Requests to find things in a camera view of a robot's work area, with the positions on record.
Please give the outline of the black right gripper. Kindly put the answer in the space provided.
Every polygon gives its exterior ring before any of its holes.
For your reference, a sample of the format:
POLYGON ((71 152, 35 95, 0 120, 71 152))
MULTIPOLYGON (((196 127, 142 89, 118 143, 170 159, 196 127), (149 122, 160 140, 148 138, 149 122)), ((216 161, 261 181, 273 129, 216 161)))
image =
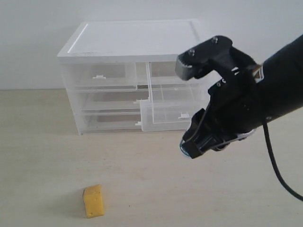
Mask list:
POLYGON ((236 111, 235 104, 244 97, 244 90, 248 87, 243 75, 257 64, 235 47, 232 47, 231 55, 236 66, 231 71, 216 71, 222 79, 208 89, 210 101, 206 109, 194 114, 189 129, 182 137, 185 141, 183 147, 192 159, 209 150, 225 149, 225 140, 243 140, 253 133, 253 130, 238 130, 228 125, 232 117, 226 111, 228 108, 236 111))

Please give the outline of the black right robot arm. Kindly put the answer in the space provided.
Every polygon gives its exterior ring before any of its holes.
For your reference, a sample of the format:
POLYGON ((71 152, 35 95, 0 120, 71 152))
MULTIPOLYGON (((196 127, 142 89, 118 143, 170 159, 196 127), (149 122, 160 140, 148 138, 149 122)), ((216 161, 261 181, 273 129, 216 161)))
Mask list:
POLYGON ((220 151, 249 137, 264 123, 303 105, 303 39, 298 37, 262 64, 218 35, 177 57, 182 80, 201 79, 216 71, 221 79, 208 89, 210 101, 199 110, 180 142, 191 158, 220 151))

